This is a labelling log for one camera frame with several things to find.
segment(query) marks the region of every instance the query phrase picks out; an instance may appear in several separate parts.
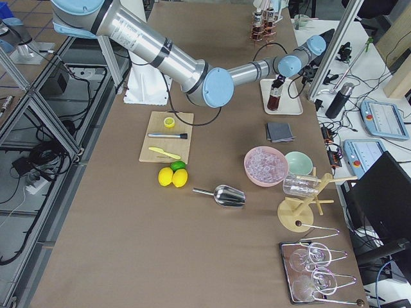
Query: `ice scoop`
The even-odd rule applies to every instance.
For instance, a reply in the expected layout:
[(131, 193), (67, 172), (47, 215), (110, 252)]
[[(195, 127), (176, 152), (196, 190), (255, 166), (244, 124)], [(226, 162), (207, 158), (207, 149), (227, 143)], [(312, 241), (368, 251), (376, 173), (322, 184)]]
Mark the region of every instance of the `ice scoop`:
[(238, 189), (228, 185), (219, 185), (214, 192), (193, 188), (195, 193), (208, 194), (214, 196), (214, 200), (223, 207), (242, 208), (245, 203), (245, 194)]

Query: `white desk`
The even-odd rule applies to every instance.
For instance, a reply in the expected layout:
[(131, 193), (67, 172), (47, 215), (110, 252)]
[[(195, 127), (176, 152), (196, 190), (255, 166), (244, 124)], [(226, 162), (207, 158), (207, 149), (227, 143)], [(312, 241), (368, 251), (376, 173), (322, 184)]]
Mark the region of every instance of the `white desk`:
[[(310, 21), (307, 23), (305, 27), (300, 27), (299, 30), (294, 30), (295, 37), (297, 39), (298, 45), (304, 43), (310, 36), (315, 34), (321, 34), (331, 28), (336, 29), (338, 26), (338, 21)], [(345, 35), (342, 43), (345, 44), (346, 42), (350, 42), (353, 48), (351, 56), (354, 58), (362, 49), (365, 42), (368, 39), (368, 35), (366, 34), (365, 30), (362, 28), (359, 22), (353, 22), (348, 31)], [(332, 66), (330, 67), (332, 74), (343, 74), (345, 70), (348, 68), (348, 65), (339, 61), (334, 61)], [(357, 75), (363, 80), (379, 78), (383, 72), (387, 73), (389, 70), (386, 69), (385, 63), (381, 58), (380, 54), (377, 52), (375, 46), (370, 44), (369, 50), (366, 53), (363, 53), (361, 57), (358, 59), (357, 63), (354, 64), (353, 69), (351, 70), (353, 74)], [(383, 92), (384, 86), (388, 83), (391, 79), (389, 76), (385, 81), (383, 81), (380, 86), (373, 91), (369, 97), (375, 99), (377, 101), (386, 102), (386, 103), (394, 103), (397, 107), (402, 110), (405, 116), (409, 115), (405, 122), (411, 121), (411, 106), (408, 104), (408, 101), (403, 99), (389, 99)], [(353, 82), (355, 85), (358, 84), (355, 80), (346, 78), (340, 85), (340, 87), (345, 82)], [(371, 87), (375, 86), (378, 81), (371, 80), (367, 82)], [(322, 89), (332, 89), (333, 85), (323, 85)], [(358, 97), (363, 93), (370, 91), (370, 88), (366, 86), (363, 82), (361, 82), (358, 86), (354, 88), (353, 94), (351, 95), (352, 98)], [(323, 100), (323, 107), (317, 112), (317, 116), (319, 117), (319, 122), (330, 122), (331, 120), (325, 116), (325, 112), (328, 109), (328, 106), (331, 104), (334, 95), (330, 94), (321, 94), (318, 95), (316, 98)], [(351, 109), (353, 104), (347, 102), (346, 104), (347, 109)], [(341, 118), (342, 112), (337, 116), (335, 120), (339, 120)], [(348, 113), (349, 119), (352, 122), (353, 128), (357, 129), (358, 132), (353, 132), (347, 128), (343, 128), (339, 131), (340, 140), (336, 140), (336, 143), (340, 143), (342, 145), (343, 141), (346, 139), (367, 139), (367, 138), (375, 138), (379, 139), (376, 136), (370, 135), (363, 125), (363, 121), (360, 117), (359, 112), (350, 112)], [(411, 131), (410, 126), (406, 126), (408, 132)], [(406, 161), (411, 159), (411, 151), (403, 150), (397, 146), (392, 145), (391, 143), (380, 139), (384, 144), (384, 147), (391, 153), (391, 155), (397, 161)], [(396, 144), (404, 146), (406, 148), (411, 148), (411, 140), (407, 141), (395, 141)], [(411, 163), (402, 164), (401, 167), (411, 175)], [(349, 176), (352, 175), (351, 167), (347, 163), (346, 159), (342, 160), (342, 167), (336, 169), (335, 176)], [(366, 289), (371, 291), (374, 294), (375, 291), (375, 284), (370, 284), (366, 286)], [(410, 284), (400, 284), (391, 279), (382, 280), (378, 283), (378, 293), (379, 295), (384, 298), (387, 302), (393, 302), (394, 300), (407, 298), (411, 301), (411, 286)]]

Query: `bottle cap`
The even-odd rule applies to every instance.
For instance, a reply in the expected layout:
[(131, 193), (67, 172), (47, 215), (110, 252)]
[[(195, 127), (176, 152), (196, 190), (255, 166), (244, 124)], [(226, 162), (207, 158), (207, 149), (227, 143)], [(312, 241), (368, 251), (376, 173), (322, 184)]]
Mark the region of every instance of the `bottle cap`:
[(174, 127), (175, 125), (175, 120), (172, 117), (166, 117), (164, 119), (164, 126), (167, 128)]
[(340, 92), (341, 92), (342, 95), (350, 96), (353, 93), (353, 89), (354, 89), (354, 84), (351, 83), (351, 82), (346, 82), (342, 86)]

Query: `bottle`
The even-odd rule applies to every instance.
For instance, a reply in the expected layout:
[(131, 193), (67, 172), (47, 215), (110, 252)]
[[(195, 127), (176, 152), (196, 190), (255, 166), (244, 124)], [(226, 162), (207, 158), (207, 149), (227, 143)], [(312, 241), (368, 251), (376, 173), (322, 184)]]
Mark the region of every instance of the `bottle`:
[(271, 111), (276, 111), (278, 109), (284, 81), (285, 77), (283, 75), (279, 75), (271, 84), (270, 97), (267, 103), (267, 108)]
[(252, 13), (252, 29), (251, 38), (253, 40), (259, 40), (261, 34), (261, 27), (263, 25), (263, 11), (257, 8), (256, 11)]
[(266, 34), (271, 34), (273, 33), (273, 27), (274, 27), (274, 8), (272, 7), (272, 4), (268, 6), (268, 9), (265, 14), (265, 28), (264, 31)]
[(342, 107), (344, 107), (345, 103), (349, 99), (351, 93), (353, 93), (354, 84), (351, 82), (346, 82), (341, 90), (339, 90), (336, 96), (333, 99), (333, 102), (328, 107), (326, 111), (326, 116), (330, 119), (335, 119), (337, 115), (340, 113)]

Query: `pink bowl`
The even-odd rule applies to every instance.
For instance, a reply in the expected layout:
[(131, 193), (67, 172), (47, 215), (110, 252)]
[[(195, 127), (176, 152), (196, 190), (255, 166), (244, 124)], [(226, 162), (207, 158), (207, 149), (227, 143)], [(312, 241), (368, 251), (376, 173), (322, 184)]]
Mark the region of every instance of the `pink bowl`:
[(288, 163), (279, 150), (270, 146), (258, 146), (245, 155), (244, 170), (254, 184), (271, 187), (286, 178)]

